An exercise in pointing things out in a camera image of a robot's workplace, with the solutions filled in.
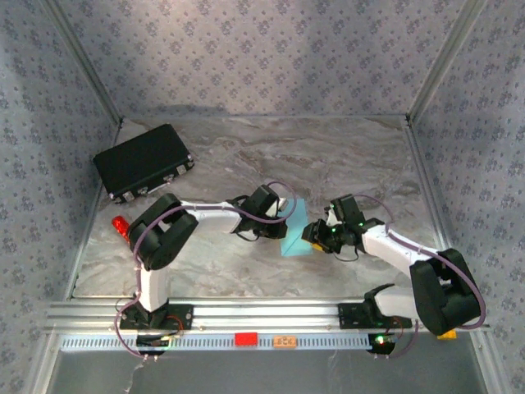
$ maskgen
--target wall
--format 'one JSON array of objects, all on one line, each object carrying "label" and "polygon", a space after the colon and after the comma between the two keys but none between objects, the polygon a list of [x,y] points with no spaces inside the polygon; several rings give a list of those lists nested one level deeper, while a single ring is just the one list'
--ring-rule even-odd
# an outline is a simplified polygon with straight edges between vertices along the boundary
[{"label": "wall", "polygon": [[400,114],[463,0],[59,0],[125,117]]},{"label": "wall", "polygon": [[525,392],[524,104],[525,4],[489,2],[415,127],[516,392]]},{"label": "wall", "polygon": [[21,392],[62,298],[116,126],[36,1],[0,2],[0,392]]}]

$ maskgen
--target enclosure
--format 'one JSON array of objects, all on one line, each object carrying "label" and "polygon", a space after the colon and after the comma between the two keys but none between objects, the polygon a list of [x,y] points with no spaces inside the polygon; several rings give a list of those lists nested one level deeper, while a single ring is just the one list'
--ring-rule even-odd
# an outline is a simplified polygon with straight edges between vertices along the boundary
[{"label": "enclosure", "polygon": [[[167,192],[211,203],[272,180],[305,200],[310,222],[332,199],[363,193],[391,209],[399,233],[454,247],[468,261],[488,326],[446,343],[422,333],[397,367],[374,364],[375,373],[405,391],[431,392],[437,371],[447,377],[443,390],[525,392],[523,4],[24,0],[1,2],[0,12],[0,392],[153,387],[175,361],[137,372],[121,351],[80,352],[65,341],[89,330],[107,335],[115,304],[135,291],[131,253],[111,220],[133,220]],[[164,123],[189,148],[194,169],[147,197],[112,203],[94,155]],[[379,204],[359,205],[367,218],[386,220]],[[409,286],[369,255],[288,257],[278,241],[215,233],[189,240],[169,282],[174,303],[289,308],[316,333],[336,321],[337,302],[384,283]],[[305,305],[321,312],[302,314]],[[270,323],[201,320],[272,331]],[[281,360],[274,352],[190,352],[182,371],[271,364],[275,386],[261,392],[306,392],[278,366],[304,362],[317,371],[305,383],[311,392],[385,389],[373,373],[342,378],[368,361],[330,349],[308,350],[308,361],[293,352]],[[114,373],[100,371],[112,364]],[[459,365],[475,383],[452,378]],[[407,378],[414,370],[419,378]],[[229,373],[225,366],[213,376]],[[210,388],[183,374],[184,390]],[[72,375],[78,385],[64,380]],[[94,376],[99,386],[88,384]],[[218,387],[245,391],[268,379],[253,373]]]}]

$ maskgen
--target patterned wallpaper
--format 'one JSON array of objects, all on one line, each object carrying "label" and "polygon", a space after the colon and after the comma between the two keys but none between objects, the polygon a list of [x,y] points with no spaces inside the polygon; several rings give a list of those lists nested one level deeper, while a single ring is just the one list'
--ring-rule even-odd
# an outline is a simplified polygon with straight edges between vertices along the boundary
[{"label": "patterned wallpaper", "polygon": [[454,244],[525,392],[525,3],[490,2],[416,125]]},{"label": "patterned wallpaper", "polygon": [[36,1],[0,2],[0,392],[21,392],[116,127]]},{"label": "patterned wallpaper", "polygon": [[406,113],[463,0],[59,0],[122,115]]}]

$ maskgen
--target floor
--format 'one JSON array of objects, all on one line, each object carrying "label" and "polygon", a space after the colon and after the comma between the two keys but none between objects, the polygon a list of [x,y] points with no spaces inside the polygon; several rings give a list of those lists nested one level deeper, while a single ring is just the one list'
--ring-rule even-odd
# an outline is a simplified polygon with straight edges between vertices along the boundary
[{"label": "floor", "polygon": [[[396,231],[435,246],[401,117],[207,118],[169,121],[195,159],[195,167],[148,197],[115,205],[103,194],[81,257],[74,296],[127,296],[135,289],[131,252],[111,220],[137,218],[170,191],[180,199],[217,202],[250,194],[262,183],[292,185],[306,200],[309,220],[323,218],[331,199],[365,193],[394,212]],[[165,121],[125,121],[117,143]],[[375,203],[362,200],[367,218],[387,219]],[[348,248],[341,257],[351,259]],[[171,264],[173,297],[361,296],[387,282],[409,280],[387,263],[361,255],[353,263],[313,252],[282,257],[278,241],[242,241],[205,233],[187,242]]]}]

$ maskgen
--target red object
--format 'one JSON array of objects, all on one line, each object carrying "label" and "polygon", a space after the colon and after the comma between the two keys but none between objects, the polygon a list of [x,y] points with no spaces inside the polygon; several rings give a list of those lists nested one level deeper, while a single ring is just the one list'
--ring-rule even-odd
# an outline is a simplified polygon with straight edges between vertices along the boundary
[{"label": "red object", "polygon": [[256,332],[239,332],[235,334],[235,346],[257,346],[258,334]]},{"label": "red object", "polygon": [[118,233],[124,237],[126,242],[130,242],[130,239],[128,238],[128,228],[130,228],[130,224],[122,216],[114,217],[112,224]]}]

